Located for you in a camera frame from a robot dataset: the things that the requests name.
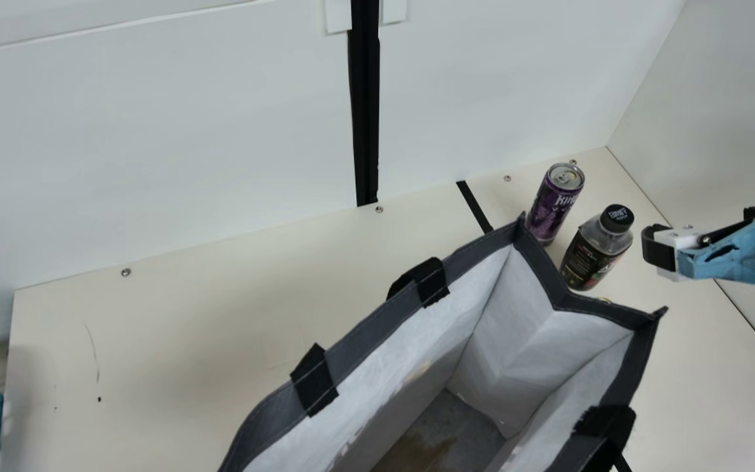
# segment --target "black velcro strap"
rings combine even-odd
[[[623,449],[629,441],[637,414],[629,406],[591,407],[575,425],[574,434],[605,439],[582,472],[608,472],[616,465],[620,472],[630,471],[623,459]]]
[[[665,231],[666,229],[671,229],[671,227],[663,226],[662,224],[653,224],[642,230],[640,234],[642,238],[642,259],[645,259],[647,263],[653,266],[658,266],[660,269],[677,272],[674,260],[674,248],[654,241],[654,233]]]
[[[330,378],[328,363],[324,358],[324,349],[314,344],[290,373],[290,379],[296,386],[296,394],[308,416],[314,416],[339,397]]]
[[[402,288],[413,281],[416,282],[417,289],[419,290],[419,299],[425,308],[440,301],[450,293],[447,290],[447,278],[444,276],[444,266],[437,257],[431,257],[413,267],[404,275],[401,275],[389,287],[386,299],[392,298],[396,293],[401,292]]]

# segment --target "gray tote bag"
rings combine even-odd
[[[521,217],[411,269],[342,340],[314,345],[220,470],[626,470],[665,311],[570,292]]]

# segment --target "white table surface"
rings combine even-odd
[[[662,221],[605,149],[575,158],[587,188],[555,260],[606,204],[632,207],[637,230]],[[547,167],[468,183],[497,227],[528,210]],[[381,206],[18,290],[1,470],[218,468],[313,342],[330,346],[402,272],[482,234],[454,185]],[[662,280],[631,251],[590,295],[671,307],[633,404],[635,472],[755,470],[755,333],[715,283]]]

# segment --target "bottle label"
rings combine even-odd
[[[573,242],[564,261],[561,263],[561,275],[567,281],[567,285],[575,290],[590,290],[608,274],[620,257],[625,254],[622,251],[616,255],[608,255],[594,248],[587,242],[581,231],[575,234]]]

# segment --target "gray bag trim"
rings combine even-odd
[[[623,367],[620,368],[617,378],[614,379],[602,399],[604,403],[606,399],[627,398],[625,403],[618,403],[627,405],[644,373],[648,352],[656,335],[656,322],[665,311],[660,310],[649,314],[570,292],[554,263],[549,259],[549,255],[528,233],[524,221],[525,215],[521,215],[515,223],[482,236],[446,258],[443,264],[447,284],[452,284],[495,251],[513,245],[525,257],[528,265],[537,275],[537,280],[545,289],[555,309],[604,317],[624,328],[637,331],[623,359]],[[354,329],[351,329],[326,352],[326,360],[334,384],[339,385],[343,382],[363,359],[392,336],[399,326],[422,307],[423,303],[419,299],[416,284],[410,283],[354,326]],[[255,457],[258,457],[258,454],[279,441],[306,417],[305,409],[300,403],[293,383],[285,383],[258,403],[258,406],[255,406],[243,421],[231,443],[227,457],[218,469],[219,472],[243,471]],[[564,451],[570,450],[570,443],[574,439],[576,437],[572,437],[564,445],[558,459],[564,455]],[[575,450],[567,453],[567,455],[570,454],[583,455]],[[555,469],[558,459],[548,469],[550,472],[578,470]]]

